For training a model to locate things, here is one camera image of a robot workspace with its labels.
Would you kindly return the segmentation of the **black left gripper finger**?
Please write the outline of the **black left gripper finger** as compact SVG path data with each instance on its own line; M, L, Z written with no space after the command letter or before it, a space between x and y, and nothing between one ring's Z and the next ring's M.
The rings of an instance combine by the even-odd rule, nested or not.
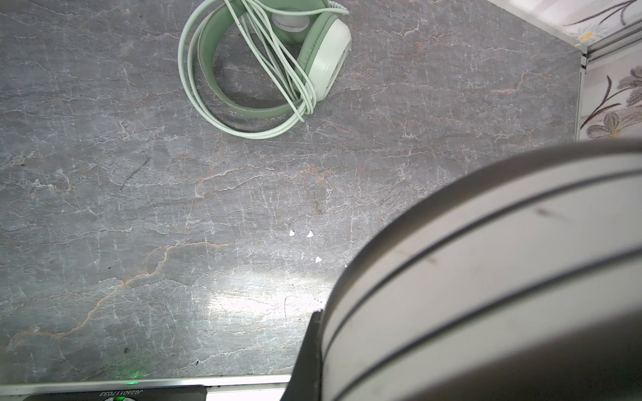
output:
M321 318L315 311L307 327L299 355L281 401L319 401L321 399Z

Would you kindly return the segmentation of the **white black headphones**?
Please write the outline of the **white black headphones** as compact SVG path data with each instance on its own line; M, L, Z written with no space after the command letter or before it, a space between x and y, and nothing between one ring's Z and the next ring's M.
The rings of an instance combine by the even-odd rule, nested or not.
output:
M324 400L640 399L640 141L438 190L348 265L320 339Z

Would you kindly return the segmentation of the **mint green headphones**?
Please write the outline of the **mint green headphones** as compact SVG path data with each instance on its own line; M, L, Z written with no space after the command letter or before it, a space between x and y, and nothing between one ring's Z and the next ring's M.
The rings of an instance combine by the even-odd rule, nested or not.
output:
M248 140L286 133L329 94L351 48L349 10L336 1L204 1L187 20L177 49L182 88L200 116L218 130ZM239 105L217 82L213 60L227 31L235 27L262 70L276 85L284 104L266 109ZM194 66L208 87L235 113L249 119L284 117L280 125L259 132L234 129L215 117L197 88Z

